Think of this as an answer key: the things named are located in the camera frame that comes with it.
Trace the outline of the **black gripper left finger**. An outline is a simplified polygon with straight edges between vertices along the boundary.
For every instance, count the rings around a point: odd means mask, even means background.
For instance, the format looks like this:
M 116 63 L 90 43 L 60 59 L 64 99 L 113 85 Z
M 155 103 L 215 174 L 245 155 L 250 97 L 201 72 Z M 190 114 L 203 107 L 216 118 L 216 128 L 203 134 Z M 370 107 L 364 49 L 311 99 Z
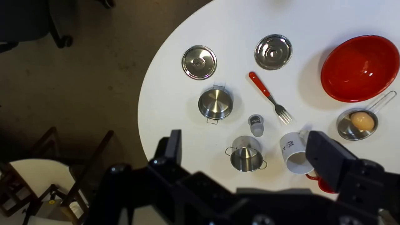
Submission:
M 163 138 L 156 148 L 154 162 L 156 164 L 181 164 L 181 132 L 173 130 L 169 137 Z

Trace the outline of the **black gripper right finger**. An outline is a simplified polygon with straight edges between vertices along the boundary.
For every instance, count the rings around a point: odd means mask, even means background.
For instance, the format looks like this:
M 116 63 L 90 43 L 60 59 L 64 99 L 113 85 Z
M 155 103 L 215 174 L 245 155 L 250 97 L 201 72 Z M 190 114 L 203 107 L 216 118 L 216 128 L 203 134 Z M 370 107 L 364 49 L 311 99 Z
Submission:
M 333 193 L 340 193 L 359 180 L 356 170 L 360 168 L 360 159 L 323 132 L 309 133 L 306 160 Z

